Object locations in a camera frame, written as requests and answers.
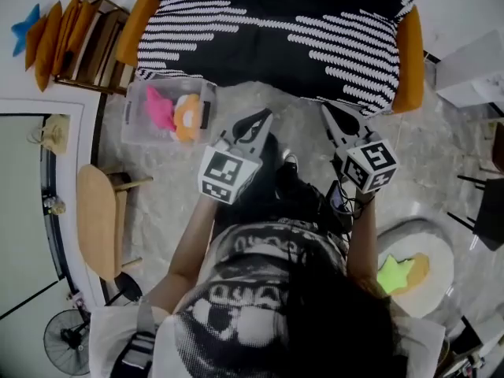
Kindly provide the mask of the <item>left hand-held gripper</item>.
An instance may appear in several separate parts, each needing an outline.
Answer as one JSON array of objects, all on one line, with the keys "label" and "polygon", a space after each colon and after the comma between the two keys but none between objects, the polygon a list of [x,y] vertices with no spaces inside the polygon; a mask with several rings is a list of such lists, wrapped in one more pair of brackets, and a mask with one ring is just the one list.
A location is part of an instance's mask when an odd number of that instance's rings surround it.
[{"label": "left hand-held gripper", "polygon": [[268,108],[230,118],[216,141],[205,148],[198,171],[199,192],[233,204],[262,167],[260,156],[272,121]]}]

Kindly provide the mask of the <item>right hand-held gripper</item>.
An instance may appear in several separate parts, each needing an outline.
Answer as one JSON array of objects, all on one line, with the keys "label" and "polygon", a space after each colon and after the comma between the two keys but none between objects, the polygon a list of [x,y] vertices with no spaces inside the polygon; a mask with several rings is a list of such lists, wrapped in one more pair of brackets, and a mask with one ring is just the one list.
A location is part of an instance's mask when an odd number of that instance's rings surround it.
[{"label": "right hand-held gripper", "polygon": [[[323,102],[321,117],[329,140],[337,148],[339,175],[362,194],[378,191],[391,182],[398,168],[397,156],[387,139],[371,132],[359,111],[340,102]],[[341,139],[358,140],[342,145]]]}]

